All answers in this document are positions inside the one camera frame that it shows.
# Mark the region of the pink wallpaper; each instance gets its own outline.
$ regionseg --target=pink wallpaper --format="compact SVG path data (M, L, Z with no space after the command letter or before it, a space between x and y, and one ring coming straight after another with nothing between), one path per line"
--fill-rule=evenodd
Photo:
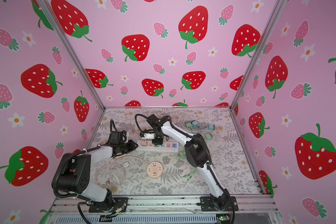
M41 223L61 156L91 134L99 110L73 70L35 2L0 0L0 223Z
M336 223L336 1L287 3L238 106L284 222Z
M106 106L234 98L275 0L51 0Z

